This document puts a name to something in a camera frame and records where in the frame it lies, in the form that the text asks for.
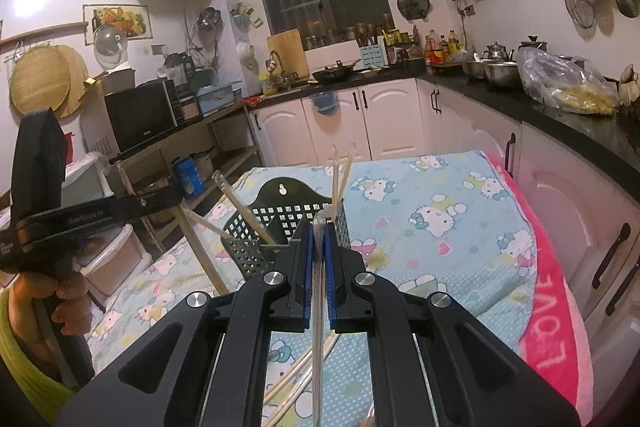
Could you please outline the person's left hand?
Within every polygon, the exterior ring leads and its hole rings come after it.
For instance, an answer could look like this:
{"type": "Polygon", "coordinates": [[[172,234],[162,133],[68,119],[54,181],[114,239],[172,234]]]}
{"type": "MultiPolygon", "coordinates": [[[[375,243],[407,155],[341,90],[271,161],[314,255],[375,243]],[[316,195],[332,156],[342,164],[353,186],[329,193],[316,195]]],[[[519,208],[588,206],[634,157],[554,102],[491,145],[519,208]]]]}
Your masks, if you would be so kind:
{"type": "Polygon", "coordinates": [[[9,291],[9,320],[12,331],[21,340],[35,343],[40,337],[34,303],[54,298],[49,317],[62,326],[65,336],[82,336],[90,331],[92,315],[88,284],[81,273],[58,282],[35,272],[22,273],[9,291]]]}

